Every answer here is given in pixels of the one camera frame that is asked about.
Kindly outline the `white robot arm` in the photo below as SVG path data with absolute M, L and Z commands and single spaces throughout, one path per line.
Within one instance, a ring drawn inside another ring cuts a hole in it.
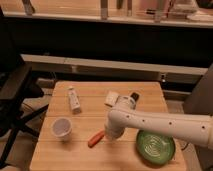
M 109 110 L 105 132 L 120 138 L 126 128 L 150 131 L 213 150 L 213 116 L 144 112 L 131 96 L 121 96 Z

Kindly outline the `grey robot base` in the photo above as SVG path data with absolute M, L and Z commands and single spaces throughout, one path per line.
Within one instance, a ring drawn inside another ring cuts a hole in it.
M 213 115 L 213 63 L 183 104 L 187 114 Z M 213 150 L 195 147 L 202 171 L 213 171 Z

